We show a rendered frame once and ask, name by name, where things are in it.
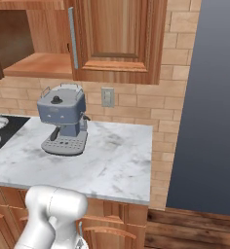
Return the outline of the open wooden wall cabinet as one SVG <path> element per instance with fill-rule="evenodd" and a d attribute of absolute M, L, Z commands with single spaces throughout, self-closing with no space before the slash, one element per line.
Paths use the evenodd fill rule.
<path fill-rule="evenodd" d="M 72 0 L 0 0 L 0 80 L 72 77 Z"/>

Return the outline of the grey wall power outlet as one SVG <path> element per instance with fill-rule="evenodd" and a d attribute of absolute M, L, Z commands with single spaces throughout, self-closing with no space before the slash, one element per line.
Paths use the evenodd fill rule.
<path fill-rule="evenodd" d="M 114 88 L 101 89 L 101 105 L 109 108 L 113 108 L 115 106 Z"/>

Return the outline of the wooden cabinet door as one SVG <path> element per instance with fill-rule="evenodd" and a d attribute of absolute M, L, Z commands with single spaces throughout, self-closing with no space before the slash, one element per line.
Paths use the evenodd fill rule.
<path fill-rule="evenodd" d="M 157 85 L 168 0 L 72 0 L 76 81 Z"/>

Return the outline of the black hob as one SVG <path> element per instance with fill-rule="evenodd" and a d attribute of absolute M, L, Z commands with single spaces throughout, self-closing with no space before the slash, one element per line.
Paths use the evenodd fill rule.
<path fill-rule="evenodd" d="M 29 121 L 27 117 L 0 114 L 0 149 Z"/>

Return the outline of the grey-blue espresso machine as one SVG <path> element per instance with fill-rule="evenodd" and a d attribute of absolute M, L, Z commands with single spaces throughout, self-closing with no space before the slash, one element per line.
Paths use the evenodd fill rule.
<path fill-rule="evenodd" d="M 90 118 L 81 86 L 61 83 L 53 89 L 46 87 L 37 100 L 37 109 L 42 123 L 56 127 L 41 145 L 46 153 L 68 157 L 84 152 Z"/>

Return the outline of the wooden base cabinets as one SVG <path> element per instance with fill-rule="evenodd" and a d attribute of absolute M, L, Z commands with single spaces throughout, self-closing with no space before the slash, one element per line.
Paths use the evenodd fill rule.
<path fill-rule="evenodd" d="M 26 190 L 0 187 L 0 249 L 14 249 L 27 222 Z M 148 206 L 88 198 L 81 219 L 91 249 L 144 249 Z"/>

